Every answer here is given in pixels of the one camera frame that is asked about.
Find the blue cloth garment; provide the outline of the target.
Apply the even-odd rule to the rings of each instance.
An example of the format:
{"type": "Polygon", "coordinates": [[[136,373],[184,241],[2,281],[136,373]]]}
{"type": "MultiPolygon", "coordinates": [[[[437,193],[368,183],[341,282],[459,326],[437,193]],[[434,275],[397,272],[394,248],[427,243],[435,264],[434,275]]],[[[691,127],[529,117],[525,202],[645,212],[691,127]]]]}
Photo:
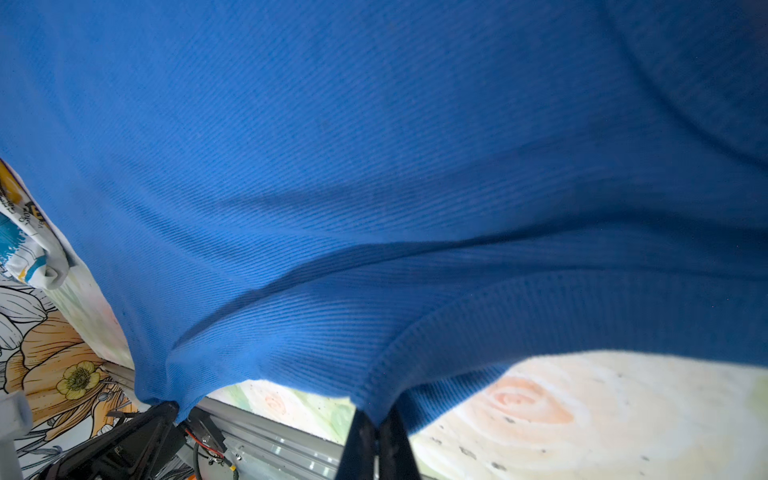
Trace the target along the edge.
{"type": "Polygon", "coordinates": [[[148,404],[767,362],[763,1],[5,1],[1,155],[148,404]]]}

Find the aluminium mounting rail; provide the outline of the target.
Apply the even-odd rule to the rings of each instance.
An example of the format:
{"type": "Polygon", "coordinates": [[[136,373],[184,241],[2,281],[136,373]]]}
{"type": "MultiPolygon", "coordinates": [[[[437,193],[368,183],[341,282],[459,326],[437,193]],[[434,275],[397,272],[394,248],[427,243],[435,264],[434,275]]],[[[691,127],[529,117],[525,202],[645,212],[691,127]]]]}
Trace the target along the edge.
{"type": "MultiPolygon", "coordinates": [[[[223,432],[225,455],[239,469],[239,479],[335,479],[359,410],[346,399],[266,381],[224,387],[195,407],[210,413],[223,432]]],[[[231,472],[216,465],[204,476],[225,479],[231,472]]]]}

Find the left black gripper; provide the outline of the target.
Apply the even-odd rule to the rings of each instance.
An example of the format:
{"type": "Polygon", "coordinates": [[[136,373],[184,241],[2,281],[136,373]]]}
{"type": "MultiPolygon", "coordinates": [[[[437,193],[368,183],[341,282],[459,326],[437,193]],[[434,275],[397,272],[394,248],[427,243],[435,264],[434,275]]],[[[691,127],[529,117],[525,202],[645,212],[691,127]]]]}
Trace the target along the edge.
{"type": "Polygon", "coordinates": [[[145,412],[112,411],[110,431],[74,447],[38,475],[40,479],[153,479],[185,444],[176,424],[179,407],[164,402],[145,412]]]}

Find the white teal yellow printed garment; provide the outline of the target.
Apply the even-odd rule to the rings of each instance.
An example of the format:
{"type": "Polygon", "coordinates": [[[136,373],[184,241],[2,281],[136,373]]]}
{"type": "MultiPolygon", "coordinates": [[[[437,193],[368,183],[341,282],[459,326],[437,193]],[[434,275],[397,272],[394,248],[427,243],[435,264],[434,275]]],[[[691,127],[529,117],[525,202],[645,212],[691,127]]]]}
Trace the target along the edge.
{"type": "Polygon", "coordinates": [[[58,289],[67,254],[16,176],[1,162],[1,274],[42,290],[58,289]]]}

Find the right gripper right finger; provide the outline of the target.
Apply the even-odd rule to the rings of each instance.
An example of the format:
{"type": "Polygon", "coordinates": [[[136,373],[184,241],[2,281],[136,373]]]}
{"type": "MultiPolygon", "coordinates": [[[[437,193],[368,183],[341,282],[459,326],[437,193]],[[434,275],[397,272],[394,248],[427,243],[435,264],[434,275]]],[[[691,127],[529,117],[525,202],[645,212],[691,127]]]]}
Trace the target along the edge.
{"type": "Polygon", "coordinates": [[[378,445],[381,480],[422,479],[407,430],[395,407],[378,428],[378,445]]]}

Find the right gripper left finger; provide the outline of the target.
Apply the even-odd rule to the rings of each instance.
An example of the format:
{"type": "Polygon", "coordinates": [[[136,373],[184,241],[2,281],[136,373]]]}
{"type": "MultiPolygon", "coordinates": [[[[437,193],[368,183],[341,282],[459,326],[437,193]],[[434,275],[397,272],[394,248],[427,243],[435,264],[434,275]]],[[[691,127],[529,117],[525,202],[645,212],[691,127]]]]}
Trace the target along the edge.
{"type": "Polygon", "coordinates": [[[377,427],[364,412],[356,410],[335,480],[374,480],[377,452],[377,427]]]}

